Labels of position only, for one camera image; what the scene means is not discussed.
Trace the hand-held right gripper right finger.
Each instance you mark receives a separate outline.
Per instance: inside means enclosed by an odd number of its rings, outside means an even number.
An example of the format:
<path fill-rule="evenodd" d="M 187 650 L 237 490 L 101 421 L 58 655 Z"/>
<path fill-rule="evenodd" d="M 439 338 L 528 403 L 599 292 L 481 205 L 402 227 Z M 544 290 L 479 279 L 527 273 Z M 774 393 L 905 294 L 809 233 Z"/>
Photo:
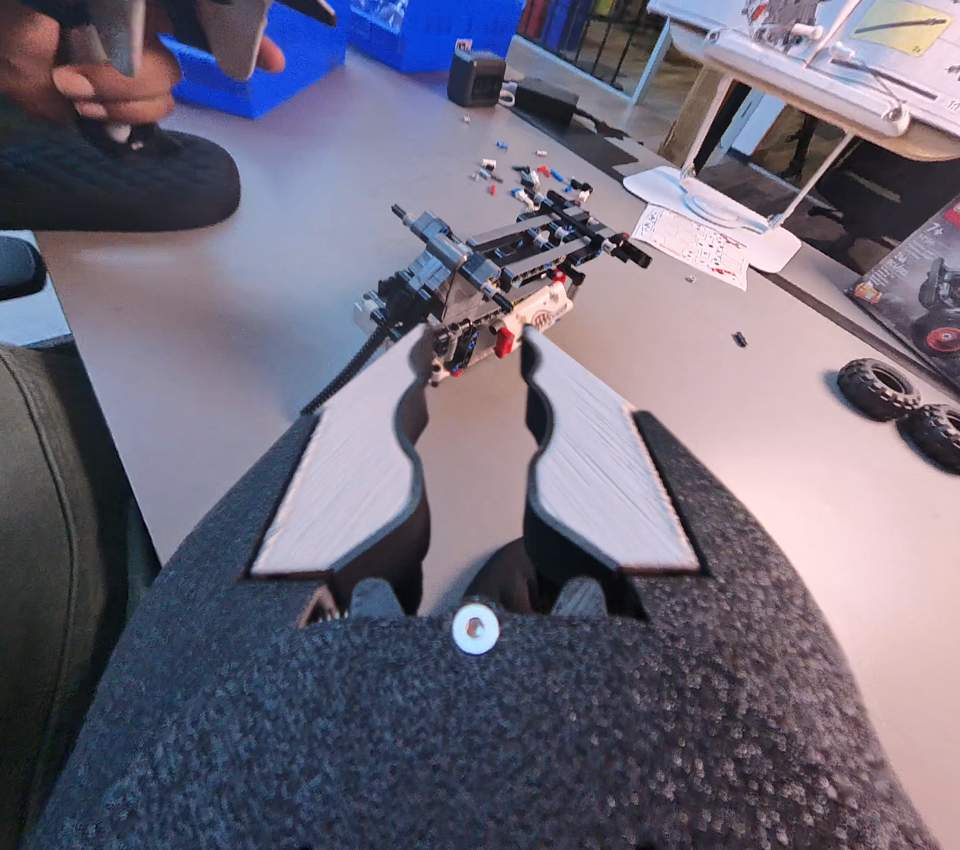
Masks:
<path fill-rule="evenodd" d="M 701 562 L 636 408 L 532 326 L 524 543 L 544 575 L 697 575 Z"/>

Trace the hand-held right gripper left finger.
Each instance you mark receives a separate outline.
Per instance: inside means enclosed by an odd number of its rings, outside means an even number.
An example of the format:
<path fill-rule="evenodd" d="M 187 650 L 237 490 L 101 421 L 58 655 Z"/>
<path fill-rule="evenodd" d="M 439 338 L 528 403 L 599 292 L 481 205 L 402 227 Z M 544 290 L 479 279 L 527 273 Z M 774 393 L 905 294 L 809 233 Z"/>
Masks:
<path fill-rule="evenodd" d="M 253 578 L 344 571 L 426 501 L 417 443 L 428 423 L 429 328 L 386 349 L 318 410 L 251 562 Z"/>

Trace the toy truck chassis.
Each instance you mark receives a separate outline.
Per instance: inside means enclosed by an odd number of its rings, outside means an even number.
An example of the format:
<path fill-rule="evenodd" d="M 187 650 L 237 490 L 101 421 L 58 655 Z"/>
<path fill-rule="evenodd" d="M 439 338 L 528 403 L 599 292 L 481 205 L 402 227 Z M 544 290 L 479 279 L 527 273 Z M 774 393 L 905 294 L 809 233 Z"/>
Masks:
<path fill-rule="evenodd" d="M 545 332 L 563 319 L 573 309 L 585 280 L 585 264 L 603 256 L 640 268 L 652 263 L 627 233 L 614 231 L 582 205 L 553 191 L 539 206 L 520 213 L 516 222 L 468 239 L 448 225 L 467 246 L 502 268 L 500 288 L 514 304 L 513 311 L 504 314 L 460 275 L 448 278 L 429 299 L 412 292 L 406 282 L 410 268 L 429 260 L 426 245 L 417 237 L 423 249 L 414 261 L 380 280 L 355 304 L 354 318 L 368 331 L 366 342 L 302 414 L 317 412 L 378 350 L 421 325 L 433 334 L 430 383 L 438 386 L 459 377 L 472 364 L 488 357 L 502 359 L 519 350 L 525 327 Z"/>

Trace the grey desk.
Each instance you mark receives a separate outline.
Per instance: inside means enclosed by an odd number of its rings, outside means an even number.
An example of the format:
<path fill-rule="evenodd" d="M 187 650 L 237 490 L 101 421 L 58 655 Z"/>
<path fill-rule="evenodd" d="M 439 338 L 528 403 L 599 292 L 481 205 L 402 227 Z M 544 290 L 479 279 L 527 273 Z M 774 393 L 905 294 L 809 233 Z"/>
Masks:
<path fill-rule="evenodd" d="M 228 149 L 243 199 L 175 234 L 39 237 L 161 560 L 355 353 L 354 302 L 420 242 L 392 214 L 464 236 L 520 204 L 468 179 L 494 142 L 547 148 L 631 231 L 640 201 L 507 109 L 462 111 L 439 76 L 347 64 L 260 122 L 179 108 L 168 125 Z M 881 353 L 844 291 L 854 274 L 803 245 L 741 292 L 654 256 L 587 266 L 549 337 L 653 412 L 781 547 L 828 619 L 882 746 L 943 848 L 958 848 L 958 477 L 841 402 L 834 372 Z M 749 341 L 738 347 L 733 334 Z"/>

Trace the person's left hand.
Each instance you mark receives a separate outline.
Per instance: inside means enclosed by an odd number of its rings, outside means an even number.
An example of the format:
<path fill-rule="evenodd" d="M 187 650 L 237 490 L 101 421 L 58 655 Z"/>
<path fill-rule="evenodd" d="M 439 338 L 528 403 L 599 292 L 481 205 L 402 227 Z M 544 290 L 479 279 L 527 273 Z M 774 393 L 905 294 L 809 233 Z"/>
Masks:
<path fill-rule="evenodd" d="M 17 0 L 1 0 L 1 93 L 42 120 L 69 124 L 152 124 L 174 108 L 182 78 L 160 40 L 170 22 L 159 0 L 148 0 L 141 67 L 128 77 L 108 63 L 60 64 L 60 25 Z"/>

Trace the blue plastic bin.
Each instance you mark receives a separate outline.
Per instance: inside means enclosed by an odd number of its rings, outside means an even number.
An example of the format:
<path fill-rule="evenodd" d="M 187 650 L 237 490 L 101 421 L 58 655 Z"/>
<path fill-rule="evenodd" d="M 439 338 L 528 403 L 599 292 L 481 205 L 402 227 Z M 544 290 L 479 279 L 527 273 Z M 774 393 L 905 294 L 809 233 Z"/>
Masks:
<path fill-rule="evenodd" d="M 163 33 L 160 38 L 181 69 L 174 96 L 244 118 L 263 117 L 344 64 L 353 15 L 352 0 L 327 2 L 338 18 L 333 28 L 284 4 L 273 4 L 265 35 L 284 53 L 284 70 L 269 74 L 257 69 L 247 81 L 229 78 L 210 53 Z"/>
<path fill-rule="evenodd" d="M 505 57 L 525 0 L 351 0 L 347 41 L 405 73 L 450 67 L 456 42 Z"/>

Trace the black box device green display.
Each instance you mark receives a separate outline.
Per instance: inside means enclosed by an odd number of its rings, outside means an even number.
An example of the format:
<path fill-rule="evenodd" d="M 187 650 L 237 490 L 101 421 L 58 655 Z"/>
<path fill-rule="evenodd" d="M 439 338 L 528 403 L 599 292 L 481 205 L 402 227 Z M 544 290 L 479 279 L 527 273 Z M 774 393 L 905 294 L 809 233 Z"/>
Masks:
<path fill-rule="evenodd" d="M 507 61 L 490 51 L 476 50 L 458 40 L 448 72 L 447 98 L 462 108 L 494 107 L 506 74 Z"/>

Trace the white sticker sheet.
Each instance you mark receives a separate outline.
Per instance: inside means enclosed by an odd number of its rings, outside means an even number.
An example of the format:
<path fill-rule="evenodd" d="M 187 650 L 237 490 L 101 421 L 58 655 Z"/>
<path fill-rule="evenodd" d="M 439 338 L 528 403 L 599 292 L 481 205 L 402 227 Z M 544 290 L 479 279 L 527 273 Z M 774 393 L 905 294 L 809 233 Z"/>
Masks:
<path fill-rule="evenodd" d="M 749 256 L 745 244 L 666 207 L 647 204 L 630 234 L 686 266 L 745 292 Z"/>

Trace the grey upholstered chair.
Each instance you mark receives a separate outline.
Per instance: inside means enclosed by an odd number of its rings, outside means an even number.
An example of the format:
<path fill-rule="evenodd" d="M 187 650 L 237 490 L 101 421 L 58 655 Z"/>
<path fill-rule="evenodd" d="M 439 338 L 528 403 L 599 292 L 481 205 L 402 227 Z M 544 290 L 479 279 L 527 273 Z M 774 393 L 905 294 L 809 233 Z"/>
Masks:
<path fill-rule="evenodd" d="M 35 244 L 1 236 L 1 342 L 50 349 L 74 344 L 65 312 Z"/>

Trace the black toy tyre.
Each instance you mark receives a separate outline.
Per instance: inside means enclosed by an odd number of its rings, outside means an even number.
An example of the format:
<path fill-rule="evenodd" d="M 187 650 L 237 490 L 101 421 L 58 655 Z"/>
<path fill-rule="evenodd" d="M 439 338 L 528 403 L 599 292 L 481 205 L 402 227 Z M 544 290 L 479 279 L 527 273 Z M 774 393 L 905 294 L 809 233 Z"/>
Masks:
<path fill-rule="evenodd" d="M 836 384 L 847 403 L 876 422 L 900 421 L 922 404 L 921 394 L 908 378 L 872 358 L 845 364 Z"/>
<path fill-rule="evenodd" d="M 906 414 L 901 430 L 925 458 L 959 475 L 958 410 L 947 404 L 924 404 Z"/>

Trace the white book stand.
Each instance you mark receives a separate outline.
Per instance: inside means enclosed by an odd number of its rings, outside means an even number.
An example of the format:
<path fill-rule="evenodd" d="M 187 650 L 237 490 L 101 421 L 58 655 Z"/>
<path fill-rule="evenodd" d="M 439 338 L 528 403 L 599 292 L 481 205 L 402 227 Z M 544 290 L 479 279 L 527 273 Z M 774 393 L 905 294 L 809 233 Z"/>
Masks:
<path fill-rule="evenodd" d="M 929 48 L 921 56 L 881 44 L 868 50 L 868 38 L 904 36 L 923 30 L 935 41 L 949 29 L 945 12 L 918 4 L 883 0 L 892 11 L 866 20 L 858 14 L 838 34 L 823 25 L 792 24 L 786 36 L 798 41 L 787 51 L 764 41 L 772 33 L 762 27 L 754 36 L 727 26 L 695 25 L 678 15 L 668 18 L 681 51 L 693 56 L 719 81 L 696 135 L 679 168 L 659 168 L 627 178 L 625 187 L 649 205 L 675 212 L 725 235 L 743 248 L 755 269 L 777 273 L 796 254 L 799 240 L 786 232 L 786 220 L 856 139 L 900 156 L 925 162 L 958 157 L 958 91 L 947 90 L 942 52 Z M 810 117 L 842 131 L 839 142 L 786 207 L 762 214 L 705 184 L 694 168 L 697 150 L 706 141 L 728 89 L 735 82 L 761 90 L 795 106 Z"/>

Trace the person's torso green sweatshirt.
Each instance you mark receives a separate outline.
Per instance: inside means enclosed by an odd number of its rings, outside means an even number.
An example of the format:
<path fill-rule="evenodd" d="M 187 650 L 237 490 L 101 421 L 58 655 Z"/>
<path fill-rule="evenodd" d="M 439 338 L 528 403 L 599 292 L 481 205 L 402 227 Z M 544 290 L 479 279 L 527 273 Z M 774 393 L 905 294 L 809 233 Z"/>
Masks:
<path fill-rule="evenodd" d="M 17 848 L 160 562 L 71 340 L 1 348 L 1 841 Z"/>

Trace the black power adapter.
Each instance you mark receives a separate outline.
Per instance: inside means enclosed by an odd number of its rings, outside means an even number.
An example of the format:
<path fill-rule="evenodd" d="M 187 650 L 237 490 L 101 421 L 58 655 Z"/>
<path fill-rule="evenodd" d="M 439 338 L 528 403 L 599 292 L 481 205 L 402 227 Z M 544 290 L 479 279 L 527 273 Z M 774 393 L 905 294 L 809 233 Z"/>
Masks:
<path fill-rule="evenodd" d="M 580 103 L 580 96 L 569 89 L 531 76 L 516 83 L 513 95 L 515 109 L 560 126 L 571 124 Z"/>

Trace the toy truck box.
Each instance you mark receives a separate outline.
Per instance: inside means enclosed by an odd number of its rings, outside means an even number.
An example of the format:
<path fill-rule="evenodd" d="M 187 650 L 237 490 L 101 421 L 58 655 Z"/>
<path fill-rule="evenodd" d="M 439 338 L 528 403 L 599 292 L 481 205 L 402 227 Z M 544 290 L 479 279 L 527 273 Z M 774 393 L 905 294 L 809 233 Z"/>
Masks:
<path fill-rule="evenodd" d="M 958 198 L 868 269 L 846 295 L 958 386 Z"/>

